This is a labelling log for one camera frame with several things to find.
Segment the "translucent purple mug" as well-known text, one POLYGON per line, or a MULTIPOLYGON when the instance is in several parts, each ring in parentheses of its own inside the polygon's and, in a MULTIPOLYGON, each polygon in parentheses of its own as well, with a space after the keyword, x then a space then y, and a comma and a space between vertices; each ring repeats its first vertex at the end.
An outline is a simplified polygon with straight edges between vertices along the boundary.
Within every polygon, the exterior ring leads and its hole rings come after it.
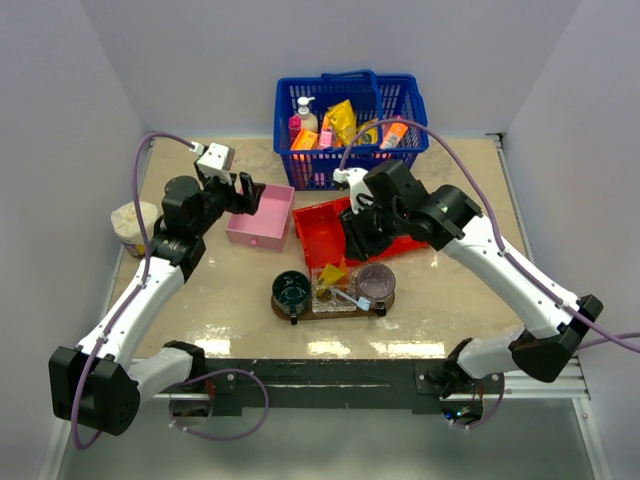
POLYGON ((369 263, 359 270, 355 288, 358 301, 366 299, 369 309, 378 317, 384 317, 395 298, 396 277, 388 266, 369 263))

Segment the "light blue toothbrush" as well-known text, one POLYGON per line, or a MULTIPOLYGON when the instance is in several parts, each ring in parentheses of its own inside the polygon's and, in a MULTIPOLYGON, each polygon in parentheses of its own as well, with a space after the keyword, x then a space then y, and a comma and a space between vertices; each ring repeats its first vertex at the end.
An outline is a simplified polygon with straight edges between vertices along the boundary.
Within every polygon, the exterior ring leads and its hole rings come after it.
POLYGON ((342 299, 354 304, 361 311, 368 312, 373 309, 372 301, 366 296, 350 296, 337 287, 331 287, 330 290, 342 299))

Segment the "clear acrylic toothbrush holder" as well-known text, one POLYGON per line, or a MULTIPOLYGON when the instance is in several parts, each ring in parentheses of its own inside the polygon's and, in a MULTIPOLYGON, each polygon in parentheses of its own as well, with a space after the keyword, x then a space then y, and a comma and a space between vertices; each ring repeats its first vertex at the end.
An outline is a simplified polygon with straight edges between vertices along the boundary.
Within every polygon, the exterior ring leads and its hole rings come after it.
MULTIPOLYGON (((322 295, 317 293, 317 279, 324 268, 314 268, 311 270, 311 308, 314 313, 328 312, 352 312, 357 308, 354 304, 342 299, 331 290, 326 290, 322 295)), ((349 280, 345 283, 336 283, 334 287, 339 288, 350 296, 356 296, 355 280, 349 268, 349 280)))

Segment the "dark green mug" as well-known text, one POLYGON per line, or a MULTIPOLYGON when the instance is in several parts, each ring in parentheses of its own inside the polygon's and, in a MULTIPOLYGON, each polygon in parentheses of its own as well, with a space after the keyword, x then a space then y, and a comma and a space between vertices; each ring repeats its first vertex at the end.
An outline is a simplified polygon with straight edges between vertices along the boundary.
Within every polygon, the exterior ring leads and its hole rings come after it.
POLYGON ((272 283, 272 299, 278 309, 296 325, 311 305, 311 282, 302 272, 288 270, 279 274, 272 283))

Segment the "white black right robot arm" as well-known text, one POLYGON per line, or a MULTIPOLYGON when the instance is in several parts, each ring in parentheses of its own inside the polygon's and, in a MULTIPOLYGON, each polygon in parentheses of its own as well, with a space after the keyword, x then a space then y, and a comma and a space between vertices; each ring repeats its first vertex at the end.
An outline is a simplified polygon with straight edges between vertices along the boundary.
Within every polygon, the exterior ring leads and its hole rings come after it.
POLYGON ((348 259, 376 257, 398 237, 425 242, 474 273, 522 321, 512 333, 461 341, 432 378, 443 397, 514 370, 554 382, 589 330, 578 317, 595 321, 603 310, 597 297, 569 292, 513 249, 494 232, 486 211, 456 186, 428 192, 397 160, 370 171, 337 168, 333 182, 349 192, 350 205, 339 215, 348 259))

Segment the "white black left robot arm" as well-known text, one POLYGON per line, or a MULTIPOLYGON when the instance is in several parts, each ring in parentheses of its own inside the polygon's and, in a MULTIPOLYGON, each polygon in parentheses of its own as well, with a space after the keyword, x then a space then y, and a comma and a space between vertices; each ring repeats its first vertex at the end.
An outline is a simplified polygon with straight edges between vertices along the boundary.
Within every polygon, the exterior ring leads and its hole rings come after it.
POLYGON ((195 345, 170 341, 146 360, 133 357, 163 306, 202 259, 205 233, 226 212, 255 214, 265 189, 245 172, 229 182, 199 174, 166 184, 149 257, 98 325, 75 347, 58 347, 49 359, 57 418, 118 436, 156 394, 174 385, 185 392, 205 385, 205 354, 195 345))

